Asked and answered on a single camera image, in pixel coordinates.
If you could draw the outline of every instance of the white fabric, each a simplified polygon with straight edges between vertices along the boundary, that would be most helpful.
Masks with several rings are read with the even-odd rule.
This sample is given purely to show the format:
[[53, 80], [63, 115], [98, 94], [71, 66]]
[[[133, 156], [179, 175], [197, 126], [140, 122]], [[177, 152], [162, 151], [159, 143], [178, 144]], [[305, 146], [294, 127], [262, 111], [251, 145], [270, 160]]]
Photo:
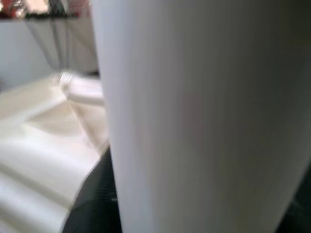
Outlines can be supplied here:
[[108, 147], [103, 102], [83, 102], [84, 85], [74, 88], [80, 101], [70, 100], [53, 80], [0, 95], [1, 233], [61, 232], [80, 185]]

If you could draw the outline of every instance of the white cylinder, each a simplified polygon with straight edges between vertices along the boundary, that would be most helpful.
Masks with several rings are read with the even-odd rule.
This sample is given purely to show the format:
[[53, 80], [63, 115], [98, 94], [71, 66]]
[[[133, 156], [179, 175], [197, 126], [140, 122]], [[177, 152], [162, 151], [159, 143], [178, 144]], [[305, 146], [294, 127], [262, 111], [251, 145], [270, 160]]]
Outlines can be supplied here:
[[124, 233], [277, 228], [311, 155], [304, 32], [287, 9], [94, 1]]

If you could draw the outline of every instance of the wall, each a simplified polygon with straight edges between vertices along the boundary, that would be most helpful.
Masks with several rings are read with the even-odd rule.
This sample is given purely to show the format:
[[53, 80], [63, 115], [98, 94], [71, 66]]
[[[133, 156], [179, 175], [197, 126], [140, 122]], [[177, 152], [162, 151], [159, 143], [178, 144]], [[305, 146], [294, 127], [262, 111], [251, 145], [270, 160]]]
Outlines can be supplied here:
[[[59, 38], [60, 59], [55, 49], [53, 24]], [[5, 21], [0, 22], [0, 32], [2, 90], [35, 81], [67, 67], [81, 72], [97, 70], [92, 21], [89, 18], [56, 20], [54, 23], [50, 20]], [[42, 41], [49, 62], [32, 32]]]

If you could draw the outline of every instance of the black surface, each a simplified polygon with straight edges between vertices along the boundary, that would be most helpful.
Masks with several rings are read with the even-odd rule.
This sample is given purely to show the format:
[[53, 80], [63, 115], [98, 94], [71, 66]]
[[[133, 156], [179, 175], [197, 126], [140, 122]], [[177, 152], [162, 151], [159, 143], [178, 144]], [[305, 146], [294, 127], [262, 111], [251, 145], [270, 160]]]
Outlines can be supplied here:
[[121, 233], [110, 149], [85, 180], [63, 233]]
[[276, 233], [311, 233], [311, 167]]

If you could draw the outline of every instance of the white cloth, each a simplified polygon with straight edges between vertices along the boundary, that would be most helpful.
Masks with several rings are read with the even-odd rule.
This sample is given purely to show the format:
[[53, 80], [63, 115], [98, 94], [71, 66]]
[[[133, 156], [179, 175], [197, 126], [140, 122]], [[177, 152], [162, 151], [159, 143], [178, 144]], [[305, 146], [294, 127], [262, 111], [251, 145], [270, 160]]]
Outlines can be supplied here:
[[82, 96], [73, 101], [53, 80], [0, 95], [1, 233], [61, 232], [80, 185], [108, 147], [104, 102], [83, 101], [83, 86], [96, 81], [80, 79], [74, 96]]

